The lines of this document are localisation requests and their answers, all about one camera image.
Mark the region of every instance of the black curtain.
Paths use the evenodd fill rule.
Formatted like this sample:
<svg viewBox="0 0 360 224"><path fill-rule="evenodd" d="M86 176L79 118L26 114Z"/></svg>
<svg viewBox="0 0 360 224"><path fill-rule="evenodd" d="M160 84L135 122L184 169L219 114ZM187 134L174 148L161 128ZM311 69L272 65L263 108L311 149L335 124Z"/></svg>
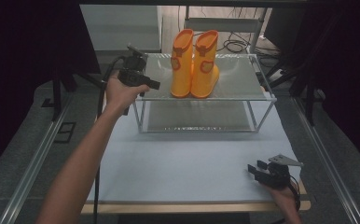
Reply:
<svg viewBox="0 0 360 224"><path fill-rule="evenodd" d="M0 1L0 156L36 87L72 70L100 73L77 1Z"/></svg>
<svg viewBox="0 0 360 224"><path fill-rule="evenodd" d="M342 6L313 73L326 96L325 111L360 151L360 1Z"/></svg>

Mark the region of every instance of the wrist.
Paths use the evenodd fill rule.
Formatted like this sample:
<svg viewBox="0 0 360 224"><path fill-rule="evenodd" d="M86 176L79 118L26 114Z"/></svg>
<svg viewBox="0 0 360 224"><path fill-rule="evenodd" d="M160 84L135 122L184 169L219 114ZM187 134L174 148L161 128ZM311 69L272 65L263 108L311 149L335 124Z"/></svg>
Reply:
<svg viewBox="0 0 360 224"><path fill-rule="evenodd" d="M105 115L106 117L109 117L112 120L117 120L122 116L124 110L125 109L122 109L118 105L106 105L104 111L102 112L102 115Z"/></svg>
<svg viewBox="0 0 360 224"><path fill-rule="evenodd" d="M285 222L287 224L299 224L301 223L300 216L298 214L297 208L293 204L288 206L280 207L280 210L284 216Z"/></svg>

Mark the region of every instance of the orange rain boot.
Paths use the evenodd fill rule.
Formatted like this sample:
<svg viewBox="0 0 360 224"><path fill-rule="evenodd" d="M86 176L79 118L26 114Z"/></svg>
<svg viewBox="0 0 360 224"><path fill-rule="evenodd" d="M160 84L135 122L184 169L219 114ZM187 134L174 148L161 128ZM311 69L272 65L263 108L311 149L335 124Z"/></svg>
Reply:
<svg viewBox="0 0 360 224"><path fill-rule="evenodd" d="M192 30L185 29L176 36L173 42L171 93L174 97L186 97L191 89L193 36L194 32Z"/></svg>
<svg viewBox="0 0 360 224"><path fill-rule="evenodd" d="M208 97L218 80L219 70L215 65L217 38L218 32L211 30L197 39L191 85L191 94L197 98Z"/></svg>

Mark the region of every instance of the metal frame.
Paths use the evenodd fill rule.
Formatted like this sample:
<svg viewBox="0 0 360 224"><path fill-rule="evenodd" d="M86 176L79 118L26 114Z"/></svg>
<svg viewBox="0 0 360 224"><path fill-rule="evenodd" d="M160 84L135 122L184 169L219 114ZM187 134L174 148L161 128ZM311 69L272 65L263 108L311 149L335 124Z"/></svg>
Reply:
<svg viewBox="0 0 360 224"><path fill-rule="evenodd" d="M248 53L253 54L266 15L267 8L264 7L258 19L190 18L189 6L186 6L184 27L194 31L216 30L218 32L254 33L250 48L248 48Z"/></svg>
<svg viewBox="0 0 360 224"><path fill-rule="evenodd" d="M346 187L345 183L343 182L342 178L339 175L337 168L334 165L334 162L331 160L330 156L325 149L325 145L323 144L322 140L316 129L310 125L308 118L304 115L304 107L302 102L299 98L292 98L294 104L297 107L299 118L302 120L304 127L311 138L314 148L325 168L325 171L328 177L331 180L332 186L334 190L337 192L340 201L342 202L342 206L345 209L346 214L349 217L349 220L353 224L360 223L360 210L355 202L352 194Z"/></svg>
<svg viewBox="0 0 360 224"><path fill-rule="evenodd" d="M258 63L258 60L256 58L255 54L249 54L248 55L248 59L250 60L250 62L252 64L255 64L257 66L257 68L261 70L261 67ZM262 80L265 82L265 84L268 86L267 87L267 92L270 95L270 98L266 98L264 100L261 99L250 99L250 100L239 100L242 102L246 102L246 109L248 109L248 112L250 114L250 119L253 122L252 124L250 124L250 130L173 130L173 131L144 131L143 129L143 125L144 125L144 117L145 117L145 104L147 101L151 101L151 100L145 100L145 99L141 99L138 102L142 103L142 109L141 109L141 114L139 114L139 111L137 109L137 103L133 103L133 109L134 109L134 113L135 113L135 118L136 118L136 123L137 123L137 127L138 127L138 131L139 133L180 133L180 132L227 132L227 133L231 133L231 132L242 132L242 133L258 133L262 124L264 123L266 117L268 116L270 110L273 108L273 105L275 104L275 102L277 101L275 95L272 93L272 89L270 88L270 86L268 85L268 80L266 79L265 75L263 72L260 72L259 75L262 76ZM268 105L268 108L266 110L266 112L264 113L261 121L259 123L256 122L256 117L255 117L255 113L253 111L253 107L251 106L250 102L253 101L270 101L270 104Z"/></svg>
<svg viewBox="0 0 360 224"><path fill-rule="evenodd" d="M52 142L55 139L55 135L60 129L63 119L66 116L69 105L72 101L72 97L72 93L67 94L64 99L64 107L61 113L58 115L57 120L54 120L50 123L46 134L35 151L35 154L32 157L29 166L26 168L20 183L12 194L6 209L0 217L0 223L14 223L17 219L17 216L22 209L23 203L25 202L33 183L35 182L35 178L37 177L40 168L43 165L44 159L49 152Z"/></svg>

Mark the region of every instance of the forearm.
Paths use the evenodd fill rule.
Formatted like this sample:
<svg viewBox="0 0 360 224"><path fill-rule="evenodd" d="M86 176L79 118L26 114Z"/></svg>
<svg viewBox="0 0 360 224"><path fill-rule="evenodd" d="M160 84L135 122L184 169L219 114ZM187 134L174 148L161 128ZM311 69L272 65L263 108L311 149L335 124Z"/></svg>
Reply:
<svg viewBox="0 0 360 224"><path fill-rule="evenodd" d="M78 221L113 127L121 114L120 109L110 108L96 120L55 178L37 223Z"/></svg>
<svg viewBox="0 0 360 224"><path fill-rule="evenodd" d="M284 215L285 223L287 224L301 224L301 218L295 206L281 207L281 212Z"/></svg>

